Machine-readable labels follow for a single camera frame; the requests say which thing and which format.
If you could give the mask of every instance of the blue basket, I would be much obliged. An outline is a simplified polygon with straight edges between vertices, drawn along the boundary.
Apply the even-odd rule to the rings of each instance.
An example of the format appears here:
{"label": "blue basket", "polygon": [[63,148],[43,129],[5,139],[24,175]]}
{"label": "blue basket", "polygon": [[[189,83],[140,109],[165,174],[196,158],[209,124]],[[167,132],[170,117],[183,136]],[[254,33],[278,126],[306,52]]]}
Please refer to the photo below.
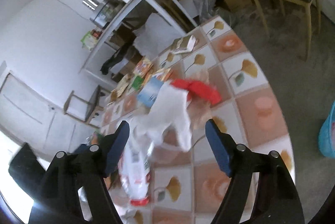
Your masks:
{"label": "blue basket", "polygon": [[335,122],[335,102],[326,121],[323,123],[319,132],[319,150],[330,158],[335,158],[335,144],[332,144],[332,123]]}

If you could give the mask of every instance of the ceramic tile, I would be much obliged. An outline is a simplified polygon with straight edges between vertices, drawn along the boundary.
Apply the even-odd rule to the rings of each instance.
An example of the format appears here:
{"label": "ceramic tile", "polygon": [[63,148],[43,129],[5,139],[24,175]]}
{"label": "ceramic tile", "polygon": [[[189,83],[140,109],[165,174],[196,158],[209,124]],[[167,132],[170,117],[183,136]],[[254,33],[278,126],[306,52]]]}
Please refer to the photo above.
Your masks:
{"label": "ceramic tile", "polygon": [[185,75],[188,77],[200,70],[206,70],[216,64],[209,46],[205,46],[183,60]]}
{"label": "ceramic tile", "polygon": [[238,53],[246,52],[247,48],[234,31],[212,41],[212,47],[220,62]]}
{"label": "ceramic tile", "polygon": [[210,224],[214,218],[215,214],[199,214],[195,216],[195,224]]}
{"label": "ceramic tile", "polygon": [[250,52],[227,59],[222,62],[222,66],[236,95],[268,83],[261,68]]}
{"label": "ceramic tile", "polygon": [[216,213],[229,183],[230,178],[220,171],[216,162],[195,166],[195,212]]}
{"label": "ceramic tile", "polygon": [[204,30],[204,33],[207,35],[209,40],[213,40],[230,31],[231,27],[221,17],[216,17],[209,23],[202,26],[202,30]]}
{"label": "ceramic tile", "polygon": [[132,210],[128,210],[123,218],[126,219],[125,223],[129,224],[152,223],[151,210],[145,207],[134,207]]}
{"label": "ceramic tile", "polygon": [[291,174],[293,182],[295,182],[294,155],[289,135],[277,138],[252,149],[252,151],[262,154],[269,154],[271,150],[279,152]]}
{"label": "ceramic tile", "polygon": [[193,130],[192,134],[193,159],[194,162],[215,161],[212,149],[205,136],[205,128]]}
{"label": "ceramic tile", "polygon": [[124,99],[122,99],[119,102],[115,102],[115,103],[112,104],[113,105],[113,114],[112,114],[111,121],[114,121],[114,120],[119,119],[121,117],[123,103],[124,103]]}
{"label": "ceramic tile", "polygon": [[288,134],[285,120],[271,88],[236,99],[250,148]]}
{"label": "ceramic tile", "polygon": [[235,143],[247,145],[246,137],[241,129],[242,125],[239,122],[237,108],[232,102],[221,104],[212,109],[212,116],[221,132],[230,134]]}
{"label": "ceramic tile", "polygon": [[227,82],[225,81],[225,77],[223,76],[223,71],[220,65],[217,65],[210,70],[209,73],[209,83],[212,87],[216,88],[220,93],[222,100],[219,102],[227,101],[231,98],[231,93],[228,89]]}
{"label": "ceramic tile", "polygon": [[113,115],[113,104],[108,105],[105,108],[105,112],[103,114],[103,121],[102,121],[102,127],[108,125],[111,122]]}
{"label": "ceramic tile", "polygon": [[174,65],[175,63],[177,63],[178,61],[180,61],[182,59],[180,54],[175,54],[173,55],[171,53],[171,55],[173,56],[171,61],[168,61],[168,55],[170,53],[170,50],[167,50],[166,52],[164,52],[158,59],[158,68],[169,68],[172,65]]}
{"label": "ceramic tile", "polygon": [[118,120],[110,122],[109,125],[108,125],[107,134],[113,134],[113,133],[115,133],[115,131],[117,129],[117,124],[118,124]]}
{"label": "ceramic tile", "polygon": [[137,108],[137,92],[128,95],[123,103],[122,115],[126,115]]}
{"label": "ceramic tile", "polygon": [[205,36],[202,34],[200,28],[195,29],[190,34],[194,35],[198,39],[198,43],[194,46],[192,52],[182,54],[183,58],[188,57],[190,54],[194,53],[195,51],[197,51],[198,49],[200,49],[201,47],[203,47],[203,46],[205,46],[207,44],[207,40],[206,40]]}
{"label": "ceramic tile", "polygon": [[192,209],[191,166],[157,168],[153,202],[155,207],[182,211]]}
{"label": "ceramic tile", "polygon": [[108,135],[109,124],[100,128],[100,132],[102,135]]}
{"label": "ceramic tile", "polygon": [[156,146],[153,149],[151,159],[155,168],[187,165],[191,163],[191,152],[185,153],[178,150],[175,130],[169,129],[164,132],[164,147]]}
{"label": "ceramic tile", "polygon": [[171,67],[172,73],[169,79],[184,78],[184,69],[182,63],[183,63],[182,61],[179,61]]}
{"label": "ceramic tile", "polygon": [[152,211],[152,224],[191,224],[192,217],[188,212],[177,210],[164,210],[154,208]]}

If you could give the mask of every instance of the white plastic wrap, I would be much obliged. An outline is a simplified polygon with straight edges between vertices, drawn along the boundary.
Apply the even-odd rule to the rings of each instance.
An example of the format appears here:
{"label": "white plastic wrap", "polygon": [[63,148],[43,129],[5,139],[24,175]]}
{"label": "white plastic wrap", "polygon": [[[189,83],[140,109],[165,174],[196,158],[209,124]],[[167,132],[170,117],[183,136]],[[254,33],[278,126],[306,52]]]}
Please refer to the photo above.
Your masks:
{"label": "white plastic wrap", "polygon": [[152,13],[145,25],[133,32],[137,36],[133,45],[142,56],[150,60],[154,60],[175,39],[180,38],[177,30],[157,13]]}

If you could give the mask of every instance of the ginkgo leaf design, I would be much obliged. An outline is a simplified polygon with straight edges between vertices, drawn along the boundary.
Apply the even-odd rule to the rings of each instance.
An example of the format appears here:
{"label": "ginkgo leaf design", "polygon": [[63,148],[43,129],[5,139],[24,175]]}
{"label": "ginkgo leaf design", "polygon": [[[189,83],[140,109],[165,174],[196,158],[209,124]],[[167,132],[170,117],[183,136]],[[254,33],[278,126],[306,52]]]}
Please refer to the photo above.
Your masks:
{"label": "ginkgo leaf design", "polygon": [[162,201],[165,198],[165,191],[158,192],[157,201]]}
{"label": "ginkgo leaf design", "polygon": [[256,78],[258,74],[256,65],[248,59],[243,60],[241,71],[247,73],[253,78]]}
{"label": "ginkgo leaf design", "polygon": [[197,54],[196,56],[195,56],[195,58],[194,58],[194,62],[186,69],[186,71],[188,70],[188,69],[190,69],[190,67],[192,66],[192,65],[194,65],[194,64],[197,64],[197,65],[204,65],[205,64],[205,61],[206,61],[206,57],[205,57],[205,55],[203,55],[203,54]]}
{"label": "ginkgo leaf design", "polygon": [[293,168],[293,165],[292,165],[292,159],[291,159],[290,155],[288,154],[287,150],[283,150],[280,153],[280,156],[283,159],[283,162],[285,163],[288,171],[290,172]]}
{"label": "ginkgo leaf design", "polygon": [[172,62],[173,57],[174,57],[174,55],[170,52],[170,53],[167,55],[166,61],[168,61],[168,62]]}
{"label": "ginkgo leaf design", "polygon": [[136,211],[135,215],[134,215],[134,219],[136,221],[137,224],[143,224],[144,220],[143,220],[143,215],[140,211]]}
{"label": "ginkgo leaf design", "polygon": [[215,30],[212,30],[209,34],[210,34],[210,36],[212,37],[212,36],[214,36],[215,35]]}
{"label": "ginkgo leaf design", "polygon": [[220,30],[224,29],[224,24],[223,24],[223,22],[221,22],[221,21],[216,21],[216,22],[214,23],[214,28],[215,28],[215,29],[220,29]]}
{"label": "ginkgo leaf design", "polygon": [[170,179],[169,184],[166,187],[166,190],[169,192],[171,196],[171,200],[173,202],[176,202],[180,196],[181,193],[181,186],[178,178],[172,177]]}
{"label": "ginkgo leaf design", "polygon": [[235,77],[235,83],[237,87],[241,86],[242,83],[244,82],[244,74],[241,72]]}
{"label": "ginkgo leaf design", "polygon": [[215,124],[222,133],[227,133],[227,127],[224,124],[224,121],[220,117],[214,116],[212,117],[212,119],[214,120]]}

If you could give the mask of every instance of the snack package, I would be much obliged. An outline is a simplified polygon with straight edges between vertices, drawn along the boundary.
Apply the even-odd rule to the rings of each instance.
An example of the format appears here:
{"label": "snack package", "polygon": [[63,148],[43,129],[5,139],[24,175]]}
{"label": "snack package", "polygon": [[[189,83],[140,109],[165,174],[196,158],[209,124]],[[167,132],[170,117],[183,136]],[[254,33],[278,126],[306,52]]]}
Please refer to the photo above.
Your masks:
{"label": "snack package", "polygon": [[171,46],[173,54],[182,54],[192,52],[194,46],[198,43],[198,39],[194,35],[188,35],[183,38],[175,39]]}
{"label": "snack package", "polygon": [[151,78],[157,78],[158,80],[162,81],[162,82],[165,82],[169,79],[170,75],[172,74],[172,70],[171,68],[168,68],[168,69],[159,69],[157,70],[155,73],[153,74],[147,74],[145,79],[144,79],[144,82],[143,82],[143,85],[147,84],[148,81],[151,79]]}
{"label": "snack package", "polygon": [[118,163],[121,184],[130,198],[132,206],[145,206],[149,203],[150,167],[148,158],[136,151],[127,142]]}
{"label": "snack package", "polygon": [[146,57],[143,57],[141,59],[141,61],[136,65],[133,73],[135,75],[138,75],[138,76],[144,78],[151,67],[152,67],[152,62],[149,59],[147,59]]}

